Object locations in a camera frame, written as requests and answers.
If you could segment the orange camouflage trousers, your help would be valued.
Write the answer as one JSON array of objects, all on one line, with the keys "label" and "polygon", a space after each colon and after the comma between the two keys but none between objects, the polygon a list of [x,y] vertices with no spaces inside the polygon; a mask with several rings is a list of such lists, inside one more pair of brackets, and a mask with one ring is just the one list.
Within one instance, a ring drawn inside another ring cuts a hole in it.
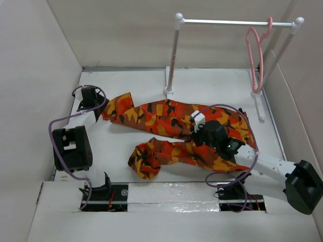
[{"label": "orange camouflage trousers", "polygon": [[153,179],[163,165],[176,163],[199,166],[220,173],[247,170],[246,166],[220,158],[211,147],[197,147],[190,139],[189,136],[194,130],[190,115],[204,108],[205,105],[170,99],[135,106],[131,94],[125,93],[110,100],[102,116],[104,120],[112,123],[176,139],[175,142],[169,142],[151,138],[135,147],[128,166],[142,179]]}]

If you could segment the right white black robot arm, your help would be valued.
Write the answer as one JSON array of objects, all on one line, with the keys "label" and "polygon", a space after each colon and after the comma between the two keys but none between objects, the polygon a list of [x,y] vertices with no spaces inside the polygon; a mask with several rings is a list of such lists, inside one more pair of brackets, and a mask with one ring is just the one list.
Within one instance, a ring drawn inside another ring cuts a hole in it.
[{"label": "right white black robot arm", "polygon": [[287,202],[302,214],[313,213],[322,198],[322,179],[311,163],[284,161],[258,152],[229,137],[216,120],[194,121],[193,125],[191,138],[197,146],[207,145],[221,159],[252,169],[243,181],[233,186],[236,197],[265,195]]}]

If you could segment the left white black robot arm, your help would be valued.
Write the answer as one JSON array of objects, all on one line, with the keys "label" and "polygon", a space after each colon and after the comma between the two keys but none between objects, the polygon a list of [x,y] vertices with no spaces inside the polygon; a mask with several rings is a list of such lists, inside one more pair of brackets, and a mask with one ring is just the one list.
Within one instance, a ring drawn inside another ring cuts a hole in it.
[{"label": "left white black robot arm", "polygon": [[101,88],[93,85],[75,88],[72,96],[79,100],[75,114],[55,119],[48,125],[55,167],[76,180],[87,182],[87,187],[95,190],[100,199],[107,200],[113,188],[107,174],[94,166],[88,133],[98,122],[109,100]]}]

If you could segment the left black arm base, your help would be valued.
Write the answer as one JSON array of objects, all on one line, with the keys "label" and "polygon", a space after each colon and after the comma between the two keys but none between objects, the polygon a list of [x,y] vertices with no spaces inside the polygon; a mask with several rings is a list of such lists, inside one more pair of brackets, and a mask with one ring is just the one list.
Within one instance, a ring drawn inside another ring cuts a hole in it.
[{"label": "left black arm base", "polygon": [[88,202],[89,186],[79,188],[82,193],[81,211],[84,212],[127,212],[128,211],[128,183],[112,183],[107,173],[104,173],[105,183],[101,187],[92,189]]}]

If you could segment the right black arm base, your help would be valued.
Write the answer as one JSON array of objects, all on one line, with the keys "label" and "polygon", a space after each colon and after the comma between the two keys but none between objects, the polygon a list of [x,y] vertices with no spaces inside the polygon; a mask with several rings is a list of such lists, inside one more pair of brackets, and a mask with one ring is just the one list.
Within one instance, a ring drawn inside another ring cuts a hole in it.
[{"label": "right black arm base", "polygon": [[218,188],[213,196],[219,200],[220,211],[266,211],[262,195],[249,194],[248,192],[245,194],[243,189],[239,183]]}]

